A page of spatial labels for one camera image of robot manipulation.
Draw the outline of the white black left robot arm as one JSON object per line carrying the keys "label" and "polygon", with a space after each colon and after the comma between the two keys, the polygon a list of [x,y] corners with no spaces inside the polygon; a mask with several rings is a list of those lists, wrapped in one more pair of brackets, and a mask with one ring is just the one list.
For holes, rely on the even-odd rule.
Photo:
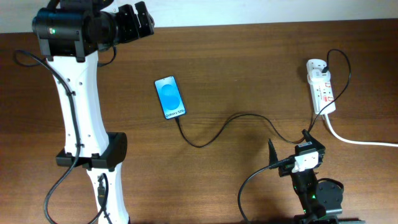
{"label": "white black left robot arm", "polygon": [[98,223],[129,223],[121,168],[127,153],[123,132],[107,132],[101,116],[97,70],[100,51],[154,33],[154,20],[142,1],[50,1],[32,21],[44,66],[60,98],[65,145],[56,162],[71,172],[87,171],[95,191]]}

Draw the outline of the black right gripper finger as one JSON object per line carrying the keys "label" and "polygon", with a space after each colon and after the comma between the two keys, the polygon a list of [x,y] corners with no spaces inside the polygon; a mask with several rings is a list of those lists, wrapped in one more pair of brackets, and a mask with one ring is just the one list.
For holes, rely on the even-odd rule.
{"label": "black right gripper finger", "polygon": [[306,142],[311,142],[312,145],[314,146],[314,148],[316,149],[323,149],[323,144],[321,144],[319,141],[317,141],[311,134],[309,131],[307,131],[306,129],[304,129],[302,131],[302,134],[304,136],[304,139],[306,140]]}
{"label": "black right gripper finger", "polygon": [[271,139],[268,139],[268,149],[269,149],[269,169],[274,169],[277,165],[277,163],[279,162],[278,157],[277,157],[277,153],[275,150],[275,147],[271,141]]}

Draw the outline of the blue Galaxy smartphone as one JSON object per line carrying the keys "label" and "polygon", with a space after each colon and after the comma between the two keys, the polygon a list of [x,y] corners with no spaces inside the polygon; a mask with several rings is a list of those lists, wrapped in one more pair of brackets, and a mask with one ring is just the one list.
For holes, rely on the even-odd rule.
{"label": "blue Galaxy smartphone", "polygon": [[186,114],[186,108],[174,76],[154,82],[165,119],[174,119]]}

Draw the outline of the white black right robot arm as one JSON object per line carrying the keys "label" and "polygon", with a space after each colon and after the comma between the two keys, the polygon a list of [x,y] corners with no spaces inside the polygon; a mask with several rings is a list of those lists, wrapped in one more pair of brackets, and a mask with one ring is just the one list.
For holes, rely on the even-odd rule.
{"label": "white black right robot arm", "polygon": [[272,141],[268,141],[270,168],[277,168],[280,177],[288,175],[292,179],[304,212],[294,216],[295,223],[338,223],[337,215],[343,211],[344,185],[337,180],[316,177],[315,169],[322,164],[326,148],[307,130],[302,134],[305,142],[295,146],[295,154],[282,160],[278,160]]}

